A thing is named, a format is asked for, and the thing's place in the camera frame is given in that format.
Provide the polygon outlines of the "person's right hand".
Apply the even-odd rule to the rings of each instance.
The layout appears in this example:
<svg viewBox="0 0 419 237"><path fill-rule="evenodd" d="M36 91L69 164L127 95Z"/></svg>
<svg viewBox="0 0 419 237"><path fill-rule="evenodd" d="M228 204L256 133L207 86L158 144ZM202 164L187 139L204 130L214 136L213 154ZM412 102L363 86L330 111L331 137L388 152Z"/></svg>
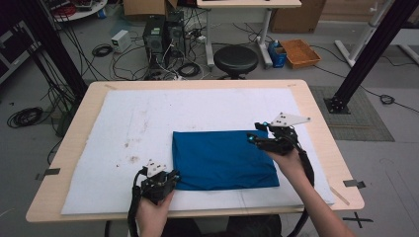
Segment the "person's right hand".
<svg viewBox="0 0 419 237"><path fill-rule="evenodd" d="M303 184L309 184L296 149L293 149L287 155L268 152L268 156L278 164L281 172L295 189L301 187Z"/></svg>

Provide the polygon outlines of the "white power supply box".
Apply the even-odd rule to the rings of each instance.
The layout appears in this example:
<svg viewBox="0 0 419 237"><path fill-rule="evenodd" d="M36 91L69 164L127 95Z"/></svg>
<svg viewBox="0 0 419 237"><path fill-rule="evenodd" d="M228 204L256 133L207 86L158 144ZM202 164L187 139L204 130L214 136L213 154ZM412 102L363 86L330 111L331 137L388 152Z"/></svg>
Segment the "white power supply box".
<svg viewBox="0 0 419 237"><path fill-rule="evenodd" d="M111 42L115 52L124 52L131 45L129 32L126 30L120 30L111 38Z"/></svg>

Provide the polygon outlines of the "black round stool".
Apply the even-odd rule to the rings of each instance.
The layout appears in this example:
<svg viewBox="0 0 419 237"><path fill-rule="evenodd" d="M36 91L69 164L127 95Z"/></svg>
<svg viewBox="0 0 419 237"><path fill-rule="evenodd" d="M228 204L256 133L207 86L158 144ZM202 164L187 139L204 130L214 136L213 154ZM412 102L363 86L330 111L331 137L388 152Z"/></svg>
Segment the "black round stool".
<svg viewBox="0 0 419 237"><path fill-rule="evenodd" d="M253 71L258 63L257 53L245 46L229 45L213 56L214 65L225 73L221 79L242 79L242 74Z"/></svg>

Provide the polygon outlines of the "blue box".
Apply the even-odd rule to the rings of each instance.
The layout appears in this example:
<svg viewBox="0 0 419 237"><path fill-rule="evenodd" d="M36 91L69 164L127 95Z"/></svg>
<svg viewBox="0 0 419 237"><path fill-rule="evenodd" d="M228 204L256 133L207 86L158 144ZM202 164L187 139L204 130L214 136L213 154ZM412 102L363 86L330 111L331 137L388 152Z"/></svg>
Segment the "blue box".
<svg viewBox="0 0 419 237"><path fill-rule="evenodd" d="M287 53L277 40L273 40L269 43L268 53L271 57L274 68L282 68L285 65Z"/></svg>

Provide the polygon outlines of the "dark equipment rack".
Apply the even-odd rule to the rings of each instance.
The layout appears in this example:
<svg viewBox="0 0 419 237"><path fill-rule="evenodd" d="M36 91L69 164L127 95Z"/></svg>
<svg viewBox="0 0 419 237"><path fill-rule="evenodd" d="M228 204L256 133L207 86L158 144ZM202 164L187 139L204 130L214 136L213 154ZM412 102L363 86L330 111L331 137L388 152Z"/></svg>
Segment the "dark equipment rack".
<svg viewBox="0 0 419 237"><path fill-rule="evenodd" d="M8 79L36 51L40 43L24 21L13 27L0 25L0 84Z"/></svg>

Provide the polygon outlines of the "black metal stand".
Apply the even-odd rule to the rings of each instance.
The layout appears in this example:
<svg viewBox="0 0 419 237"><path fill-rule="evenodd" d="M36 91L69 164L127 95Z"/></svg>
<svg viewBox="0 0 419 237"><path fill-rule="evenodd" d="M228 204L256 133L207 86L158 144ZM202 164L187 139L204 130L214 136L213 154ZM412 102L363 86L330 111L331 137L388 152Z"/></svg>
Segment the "black metal stand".
<svg viewBox="0 0 419 237"><path fill-rule="evenodd" d="M352 96L418 6L419 0L384 0L351 51L335 41L351 70L333 97L323 99L330 114L349 113Z"/></svg>
<svg viewBox="0 0 419 237"><path fill-rule="evenodd" d="M70 87L74 98L81 101L88 86L53 28L40 0L11 0L11 2L16 5L31 32L41 42L55 67Z"/></svg>

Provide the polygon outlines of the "blue t-shirt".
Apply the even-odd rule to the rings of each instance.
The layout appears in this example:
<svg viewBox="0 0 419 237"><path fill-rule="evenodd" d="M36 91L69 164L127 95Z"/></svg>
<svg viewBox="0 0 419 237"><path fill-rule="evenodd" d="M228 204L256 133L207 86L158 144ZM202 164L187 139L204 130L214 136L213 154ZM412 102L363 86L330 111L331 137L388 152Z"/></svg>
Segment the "blue t-shirt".
<svg viewBox="0 0 419 237"><path fill-rule="evenodd" d="M181 191L259 189L280 185L273 160L247 141L257 130L174 131L172 156Z"/></svg>

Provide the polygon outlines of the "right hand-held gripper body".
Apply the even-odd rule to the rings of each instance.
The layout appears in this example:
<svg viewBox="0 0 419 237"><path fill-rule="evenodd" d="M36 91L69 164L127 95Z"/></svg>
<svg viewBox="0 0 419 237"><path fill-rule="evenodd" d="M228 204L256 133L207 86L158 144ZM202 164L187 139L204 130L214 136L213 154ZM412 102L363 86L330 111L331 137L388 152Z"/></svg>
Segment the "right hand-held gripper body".
<svg viewBox="0 0 419 237"><path fill-rule="evenodd" d="M298 136L293 128L297 124L310 122L311 118L280 113L269 124L268 129L274 135L274 142L279 145L275 153L286 155L294 148L301 150Z"/></svg>

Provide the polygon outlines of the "black tape cross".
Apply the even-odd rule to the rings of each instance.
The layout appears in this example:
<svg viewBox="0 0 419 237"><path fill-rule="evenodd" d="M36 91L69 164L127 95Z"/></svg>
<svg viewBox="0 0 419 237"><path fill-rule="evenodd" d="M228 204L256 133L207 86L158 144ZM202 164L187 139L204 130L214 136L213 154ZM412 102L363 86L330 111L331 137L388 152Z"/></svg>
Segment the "black tape cross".
<svg viewBox="0 0 419 237"><path fill-rule="evenodd" d="M364 225L363 225L364 222L367 222L367 223L373 223L374 222L370 218L363 218L363 217L361 217L357 212L354 212L354 216L353 217L343 217L343 220L344 221L354 221L354 222L356 222L358 224L358 226L360 228L363 228L364 227Z"/></svg>

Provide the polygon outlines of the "thin wooden strip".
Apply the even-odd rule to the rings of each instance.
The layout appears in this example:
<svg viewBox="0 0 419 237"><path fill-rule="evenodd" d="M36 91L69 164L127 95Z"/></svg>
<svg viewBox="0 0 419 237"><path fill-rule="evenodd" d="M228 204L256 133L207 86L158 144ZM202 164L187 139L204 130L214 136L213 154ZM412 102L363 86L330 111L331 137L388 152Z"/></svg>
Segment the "thin wooden strip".
<svg viewBox="0 0 419 237"><path fill-rule="evenodd" d="M338 191L336 191L333 187L330 187L330 191L339 198L342 202L344 202L346 205L350 205L350 202L345 199Z"/></svg>

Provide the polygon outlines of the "large cardboard box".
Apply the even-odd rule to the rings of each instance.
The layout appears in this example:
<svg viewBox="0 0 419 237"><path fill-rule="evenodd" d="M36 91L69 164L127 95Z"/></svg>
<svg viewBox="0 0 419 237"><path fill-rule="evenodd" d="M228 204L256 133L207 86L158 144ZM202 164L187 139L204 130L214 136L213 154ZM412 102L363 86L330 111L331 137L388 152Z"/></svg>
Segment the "large cardboard box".
<svg viewBox="0 0 419 237"><path fill-rule="evenodd" d="M270 21L275 34L312 34L318 24L322 8L299 7L277 9Z"/></svg>

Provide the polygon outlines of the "white desk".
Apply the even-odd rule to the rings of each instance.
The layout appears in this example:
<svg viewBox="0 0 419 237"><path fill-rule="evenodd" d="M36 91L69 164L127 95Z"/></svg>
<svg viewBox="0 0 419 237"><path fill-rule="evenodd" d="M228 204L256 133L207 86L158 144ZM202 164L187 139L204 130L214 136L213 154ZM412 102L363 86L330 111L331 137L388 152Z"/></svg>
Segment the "white desk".
<svg viewBox="0 0 419 237"><path fill-rule="evenodd" d="M271 15L274 9L299 8L300 0L197 0L197 6L206 11L207 35L205 50L207 65L214 67L211 42L211 25L223 23L261 23L262 32L256 38L256 44L262 54L264 66L273 65L265 44Z"/></svg>

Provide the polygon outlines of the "person's dark trousers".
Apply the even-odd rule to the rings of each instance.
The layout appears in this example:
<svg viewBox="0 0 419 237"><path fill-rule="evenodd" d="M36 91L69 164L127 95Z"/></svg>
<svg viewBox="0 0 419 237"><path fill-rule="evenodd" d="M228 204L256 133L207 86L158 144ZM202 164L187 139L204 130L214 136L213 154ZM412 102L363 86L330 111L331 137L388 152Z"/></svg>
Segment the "person's dark trousers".
<svg viewBox="0 0 419 237"><path fill-rule="evenodd" d="M160 237L283 237L277 214L230 216L223 231L203 233L193 218L169 218Z"/></svg>

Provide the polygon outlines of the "person's left hand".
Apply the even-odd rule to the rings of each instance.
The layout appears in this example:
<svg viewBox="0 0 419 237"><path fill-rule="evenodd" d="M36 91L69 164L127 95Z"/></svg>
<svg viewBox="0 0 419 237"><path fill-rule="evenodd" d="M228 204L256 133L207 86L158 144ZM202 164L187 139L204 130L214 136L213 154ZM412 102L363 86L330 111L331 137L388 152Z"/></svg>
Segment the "person's left hand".
<svg viewBox="0 0 419 237"><path fill-rule="evenodd" d="M169 206L174 193L171 192L166 199L154 204L151 200L143 198L138 205L136 219L139 230L163 230L167 222Z"/></svg>

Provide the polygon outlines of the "grey tape strip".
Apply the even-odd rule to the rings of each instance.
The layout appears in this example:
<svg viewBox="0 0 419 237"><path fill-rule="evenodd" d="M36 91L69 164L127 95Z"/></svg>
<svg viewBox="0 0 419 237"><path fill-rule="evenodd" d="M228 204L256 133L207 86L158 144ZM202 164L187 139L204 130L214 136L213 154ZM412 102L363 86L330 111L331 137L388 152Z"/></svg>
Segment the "grey tape strip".
<svg viewBox="0 0 419 237"><path fill-rule="evenodd" d="M45 176L58 175L60 168L46 169L43 173L38 173L35 177L36 180L42 181Z"/></svg>
<svg viewBox="0 0 419 237"><path fill-rule="evenodd" d="M364 181L357 181L357 180L346 180L343 181L345 187L356 187L357 189L363 189L366 187L366 184Z"/></svg>

